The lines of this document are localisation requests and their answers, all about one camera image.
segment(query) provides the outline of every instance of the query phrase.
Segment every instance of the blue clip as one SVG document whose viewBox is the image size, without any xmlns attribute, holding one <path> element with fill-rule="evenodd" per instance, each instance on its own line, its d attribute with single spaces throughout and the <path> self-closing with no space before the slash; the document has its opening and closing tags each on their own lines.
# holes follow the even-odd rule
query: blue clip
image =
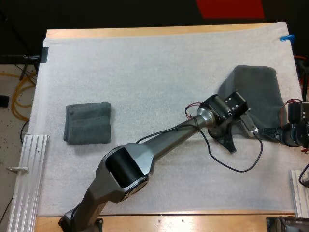
<svg viewBox="0 0 309 232">
<path fill-rule="evenodd" d="M 291 43 L 294 42 L 294 39 L 295 39 L 294 35 L 286 35 L 286 36 L 280 37 L 280 41 L 289 40 L 289 41 L 291 41 Z"/>
</svg>

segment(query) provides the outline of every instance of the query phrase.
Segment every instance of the crumpled gray towel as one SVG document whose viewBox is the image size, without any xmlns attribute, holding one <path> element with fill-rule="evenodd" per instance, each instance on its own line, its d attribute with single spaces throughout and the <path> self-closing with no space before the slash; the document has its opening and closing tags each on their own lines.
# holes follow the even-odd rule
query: crumpled gray towel
<svg viewBox="0 0 309 232">
<path fill-rule="evenodd" d="M 68 144 L 107 144 L 111 141 L 111 104 L 68 105 L 63 140 Z"/>
<path fill-rule="evenodd" d="M 279 112 L 283 100 L 279 91 L 276 70 L 263 66 L 238 65 L 222 83 L 218 95 L 226 98 L 237 91 L 247 101 L 248 115 L 259 129 L 280 126 Z M 246 134 L 232 126 L 232 134 Z"/>
</svg>

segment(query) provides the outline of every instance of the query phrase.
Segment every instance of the yellow cable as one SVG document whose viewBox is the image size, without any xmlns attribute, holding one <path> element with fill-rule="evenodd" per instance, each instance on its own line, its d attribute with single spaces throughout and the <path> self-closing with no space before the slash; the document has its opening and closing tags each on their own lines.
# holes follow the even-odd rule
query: yellow cable
<svg viewBox="0 0 309 232">
<path fill-rule="evenodd" d="M 21 90 L 19 90 L 17 93 L 16 93 L 16 96 L 19 96 L 19 94 L 21 94 L 22 92 L 24 92 L 25 90 L 27 89 L 30 89 L 30 88 L 33 88 L 35 87 L 34 85 L 31 85 L 31 86 L 27 86 L 27 87 L 23 87 Z M 16 101 L 16 104 L 21 107 L 21 108 L 29 108 L 32 106 L 32 104 L 29 104 L 29 105 L 22 105 L 20 104 L 18 101 Z"/>
<path fill-rule="evenodd" d="M 29 89 L 29 88 L 33 88 L 35 87 L 35 85 L 33 84 L 31 78 L 34 77 L 35 74 L 32 74 L 30 76 L 26 76 L 24 79 L 22 79 L 18 84 L 17 84 L 17 87 L 12 95 L 12 104 L 11 104 L 11 110 L 12 110 L 12 113 L 13 115 L 20 119 L 20 120 L 23 120 L 23 121 L 28 121 L 29 118 L 28 117 L 25 117 L 23 116 L 21 113 L 19 113 L 19 111 L 16 109 L 16 106 L 15 104 L 17 104 L 18 106 L 22 107 L 22 108 L 29 108 L 32 106 L 32 104 L 30 105 L 22 105 L 22 104 L 19 104 L 16 100 L 17 100 L 17 97 L 22 93 L 24 92 L 25 90 Z M 23 87 L 22 86 L 26 83 L 26 82 L 30 82 L 31 85 L 30 86 L 26 86 L 26 87 Z"/>
<path fill-rule="evenodd" d="M 10 77 L 17 77 L 17 78 L 20 77 L 20 76 L 18 76 L 18 75 L 10 74 L 10 73 L 0 73 L 0 76 L 10 76 Z"/>
</svg>

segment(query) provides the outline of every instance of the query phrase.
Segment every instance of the black background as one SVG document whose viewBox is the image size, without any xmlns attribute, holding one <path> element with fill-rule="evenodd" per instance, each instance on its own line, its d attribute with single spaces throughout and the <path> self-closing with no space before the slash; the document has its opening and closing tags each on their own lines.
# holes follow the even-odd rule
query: black background
<svg viewBox="0 0 309 232">
<path fill-rule="evenodd" d="M 204 20 L 195 0 L 2 0 L 0 9 L 39 54 L 47 29 L 153 27 L 287 22 L 297 55 L 309 54 L 308 0 L 263 0 L 265 20 Z M 28 54 L 9 26 L 0 22 L 0 55 Z M 1 63 L 10 63 L 9 59 Z"/>
</svg>

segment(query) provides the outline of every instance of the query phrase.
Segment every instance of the table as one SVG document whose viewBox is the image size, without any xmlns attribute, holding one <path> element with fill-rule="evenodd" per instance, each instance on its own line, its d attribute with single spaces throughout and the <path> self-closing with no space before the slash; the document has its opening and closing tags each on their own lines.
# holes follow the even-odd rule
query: table
<svg viewBox="0 0 309 232">
<path fill-rule="evenodd" d="M 105 28 L 105 29 L 53 29 L 47 38 L 100 38 L 122 36 L 153 36 L 187 33 L 205 33 L 253 29 L 268 24 L 201 25 L 148 28 Z M 170 212 L 151 215 L 103 216 L 104 232 L 156 231 L 156 232 L 266 232 L 266 217 L 294 216 L 294 212 L 266 210 L 205 210 Z M 36 232 L 61 232 L 60 217 L 37 217 Z"/>
</svg>

